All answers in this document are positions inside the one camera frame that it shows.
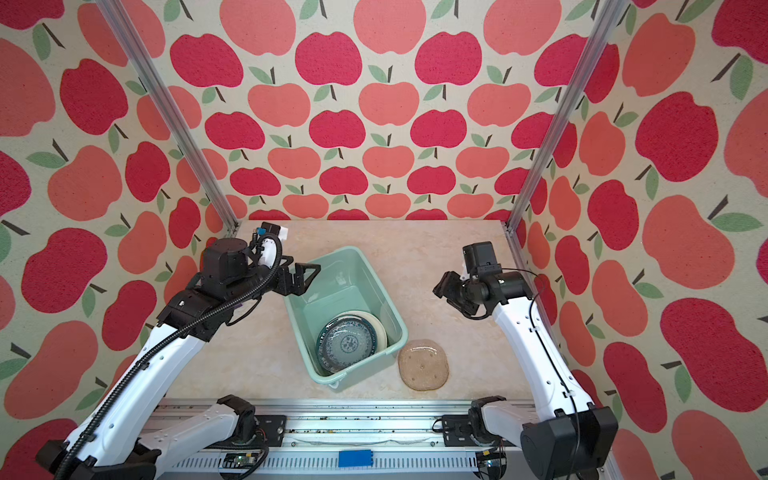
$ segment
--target beige marble tabletop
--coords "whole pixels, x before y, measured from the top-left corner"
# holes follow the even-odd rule
[[[260,221],[247,221],[238,237],[250,239]],[[440,389],[416,392],[397,365],[341,392],[307,375],[283,298],[268,293],[236,326],[219,328],[168,391],[168,398],[212,399],[476,399],[501,395],[530,399],[531,389],[506,338],[492,319],[465,319],[432,288],[446,270],[462,271],[462,247],[490,240],[498,261],[514,266],[494,220],[280,222],[289,229],[283,252],[309,262],[353,245],[368,258],[409,329],[409,339],[431,339],[448,355],[450,376]]]

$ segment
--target black cable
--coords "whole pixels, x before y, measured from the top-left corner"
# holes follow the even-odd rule
[[[101,407],[99,407],[99,410],[97,410],[93,415],[93,419],[81,432],[78,439],[75,440],[74,443],[70,446],[70,449],[64,455],[64,458],[61,460],[61,463],[56,469],[54,480],[65,480],[67,478],[71,464],[74,459],[77,458],[77,454],[80,452],[80,449],[83,448],[83,445],[85,445],[86,442],[91,442],[94,440],[94,432],[96,432],[96,429],[101,424],[101,421],[104,420],[105,416],[107,416],[114,403],[118,400],[122,392],[128,387],[128,384],[131,383],[131,380],[139,373],[140,370],[145,368],[144,366],[147,365],[147,362],[152,359],[152,357],[157,355],[166,346],[170,345],[175,339],[179,338],[180,336],[187,335],[196,326],[200,325],[205,320],[211,318],[212,316],[216,316],[231,310],[246,300],[250,300],[253,298],[255,293],[260,292],[269,282],[272,281],[272,279],[274,279],[275,275],[277,275],[277,270],[280,267],[280,261],[283,258],[283,244],[280,242],[280,238],[272,233],[265,233],[262,235],[262,237],[259,239],[259,243],[262,243],[266,239],[270,239],[275,243],[275,262],[273,263],[272,268],[270,269],[270,272],[267,274],[267,276],[264,277],[264,279],[261,280],[254,288],[248,290],[244,294],[219,305],[213,310],[209,310],[203,313],[191,323],[188,323],[186,326],[171,333],[169,336],[162,339],[157,345],[149,349],[147,353],[145,353],[136,363],[134,363],[133,366],[123,375],[123,378],[120,380],[120,382],[114,386],[107,398],[104,399]]]

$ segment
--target blue block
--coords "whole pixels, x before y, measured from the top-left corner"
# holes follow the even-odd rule
[[[339,467],[373,466],[372,450],[344,450],[339,452]]]

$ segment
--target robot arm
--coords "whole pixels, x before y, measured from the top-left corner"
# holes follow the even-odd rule
[[[493,316],[531,385],[538,417],[531,418],[502,397],[480,399],[469,412],[473,435],[485,443],[501,437],[519,445],[542,480],[602,466],[618,430],[613,412],[597,408],[574,379],[522,275],[503,271],[490,242],[463,250],[469,278],[445,272],[433,292],[467,318]],[[485,315],[474,316],[480,305]]]

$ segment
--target wall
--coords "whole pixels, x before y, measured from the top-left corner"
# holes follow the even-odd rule
[[[625,480],[768,475],[767,28],[763,2],[632,4],[518,228]]]
[[[94,3],[3,2],[0,24],[0,478],[50,478],[37,450],[96,406],[221,228],[142,128],[149,97]]]
[[[257,219],[505,219],[598,9],[151,5],[169,44],[156,66],[201,102],[192,133],[209,159],[228,160],[221,186]]]

